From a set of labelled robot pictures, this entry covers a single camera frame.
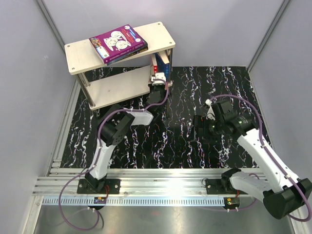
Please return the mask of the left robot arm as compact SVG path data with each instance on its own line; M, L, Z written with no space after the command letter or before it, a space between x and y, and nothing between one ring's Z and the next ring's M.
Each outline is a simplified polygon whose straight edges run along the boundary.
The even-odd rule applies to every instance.
M88 188L95 194L105 188L108 164L115 147L121 143L131 126L148 126L157 116L157 108L163 105L169 95L169 84L157 79L150 84L147 106L143 109L127 109L114 104L99 121L97 147L93 161L85 174Z

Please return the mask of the purple puzzle book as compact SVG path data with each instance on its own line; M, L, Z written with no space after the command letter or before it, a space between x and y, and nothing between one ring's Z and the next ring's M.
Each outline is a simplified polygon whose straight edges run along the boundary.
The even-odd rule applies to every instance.
M128 24L91 37L89 41L105 65L122 55L148 45L147 41Z

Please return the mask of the red puzzle book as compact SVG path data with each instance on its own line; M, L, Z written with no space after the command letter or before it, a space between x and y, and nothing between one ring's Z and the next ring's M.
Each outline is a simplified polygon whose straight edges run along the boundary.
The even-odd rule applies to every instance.
M150 65L150 74L151 76L155 76L155 74L158 72L158 66L156 61L155 54L151 55L151 65Z

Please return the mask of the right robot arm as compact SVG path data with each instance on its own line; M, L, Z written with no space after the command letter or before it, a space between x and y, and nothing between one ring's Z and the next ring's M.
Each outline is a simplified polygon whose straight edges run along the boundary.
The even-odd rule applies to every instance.
M229 169L222 173L219 183L225 193L242 191L253 196L276 219L308 205L311 181L300 179L280 159L249 116L239 115L229 101L212 103L208 99L205 106L208 113L193 118L193 139L216 144L222 136L230 136L255 160L266 177L266 181L262 181L239 168Z

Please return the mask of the black book with circles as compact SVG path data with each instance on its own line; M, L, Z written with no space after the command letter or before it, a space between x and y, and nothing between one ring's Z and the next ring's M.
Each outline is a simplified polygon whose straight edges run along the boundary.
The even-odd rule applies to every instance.
M146 45L146 46L144 46L144 47L141 47L141 48L139 48L139 49L137 49L137 50L135 50L135 51L133 51L133 52L127 54L125 58L134 56L134 55L136 55L136 54L145 52L145 51L147 51L147 50L148 50L148 45Z

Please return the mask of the blue Jane Eyre book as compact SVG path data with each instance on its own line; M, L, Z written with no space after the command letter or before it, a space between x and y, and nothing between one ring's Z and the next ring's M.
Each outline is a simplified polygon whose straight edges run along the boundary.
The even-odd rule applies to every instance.
M170 61L168 59L167 53L165 51L159 51L155 53L156 62L157 62L157 70L158 72L163 72L166 80L170 82Z

